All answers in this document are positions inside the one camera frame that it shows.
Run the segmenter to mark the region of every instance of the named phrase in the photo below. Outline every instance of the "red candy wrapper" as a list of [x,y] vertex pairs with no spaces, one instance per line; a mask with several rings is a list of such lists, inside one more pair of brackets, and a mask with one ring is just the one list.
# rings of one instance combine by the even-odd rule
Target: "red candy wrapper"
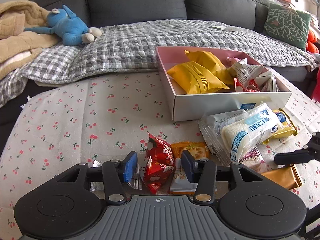
[[140,176],[152,194],[167,181],[174,171],[174,161],[170,144],[149,133],[146,163]]
[[235,78],[235,90],[236,92],[259,92],[259,89],[257,88],[258,85],[254,81],[254,79],[249,81],[248,88],[245,88],[237,78]]

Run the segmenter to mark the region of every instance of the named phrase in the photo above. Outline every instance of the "white box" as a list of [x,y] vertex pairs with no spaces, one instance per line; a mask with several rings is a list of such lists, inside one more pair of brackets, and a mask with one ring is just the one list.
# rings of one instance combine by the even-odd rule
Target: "white box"
[[284,108],[292,94],[276,78],[280,92],[229,92],[187,95],[166,72],[177,64],[190,61],[185,54],[185,50],[210,51],[226,67],[230,66],[226,61],[227,57],[247,58],[248,64],[260,65],[253,58],[240,51],[199,47],[157,47],[159,73],[174,122],[197,120],[206,115],[235,111],[239,108],[250,109],[260,104],[261,101],[267,103],[271,109]]

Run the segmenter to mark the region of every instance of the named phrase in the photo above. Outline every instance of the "green pillow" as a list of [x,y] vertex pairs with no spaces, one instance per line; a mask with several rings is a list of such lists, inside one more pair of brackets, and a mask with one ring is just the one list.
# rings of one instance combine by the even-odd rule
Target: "green pillow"
[[264,29],[269,36],[306,51],[310,20],[308,13],[270,4]]

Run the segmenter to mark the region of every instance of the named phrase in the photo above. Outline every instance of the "yellow wrapper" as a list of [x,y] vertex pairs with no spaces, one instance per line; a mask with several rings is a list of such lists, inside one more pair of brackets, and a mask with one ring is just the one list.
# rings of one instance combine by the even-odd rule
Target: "yellow wrapper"
[[187,94],[215,93],[229,89],[205,67],[194,61],[175,65],[167,71]]
[[209,51],[189,52],[185,50],[185,53],[190,60],[200,64],[201,66],[204,66],[207,70],[209,70],[213,75],[215,75],[223,83],[227,85],[234,84],[234,80],[231,77],[229,71],[221,63],[221,61],[211,52]]
[[294,189],[302,186],[299,173],[294,164],[288,167],[279,168],[273,171],[261,173],[273,182],[279,184],[286,189]]
[[277,115],[278,119],[280,120],[281,124],[284,126],[283,129],[279,129],[276,131],[269,139],[265,140],[263,142],[264,145],[269,143],[269,140],[274,138],[284,138],[288,137],[290,135],[296,136],[298,134],[297,128],[293,125],[291,119],[287,115],[287,113],[280,109],[279,110],[273,110],[273,112]]
[[209,149],[204,142],[179,142],[173,143],[170,146],[174,158],[181,158],[181,153],[183,150],[188,150],[191,155],[196,159],[200,160],[203,158],[208,158],[210,156]]

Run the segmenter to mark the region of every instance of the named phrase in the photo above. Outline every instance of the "gray checkered blanket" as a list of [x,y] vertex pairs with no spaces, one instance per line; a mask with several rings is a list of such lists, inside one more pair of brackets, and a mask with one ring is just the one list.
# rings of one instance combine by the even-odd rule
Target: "gray checkered blanket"
[[86,46],[57,44],[0,81],[0,107],[18,96],[27,79],[65,84],[100,73],[156,71],[157,46],[214,47],[246,52],[266,66],[310,66],[312,56],[287,43],[251,30],[221,31],[223,23],[160,20],[102,28],[103,35]]

